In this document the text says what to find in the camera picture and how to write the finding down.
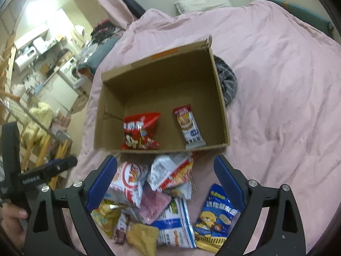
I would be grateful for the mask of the person's left hand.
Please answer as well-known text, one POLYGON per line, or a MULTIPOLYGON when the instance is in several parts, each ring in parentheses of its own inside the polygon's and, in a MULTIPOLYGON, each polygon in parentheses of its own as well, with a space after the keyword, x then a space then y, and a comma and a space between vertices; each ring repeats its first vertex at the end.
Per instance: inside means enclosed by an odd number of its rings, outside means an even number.
POLYGON ((1 227, 20 251, 24 248, 26 236, 20 221, 27 218, 27 211, 14 204, 4 204, 2 207, 1 227))

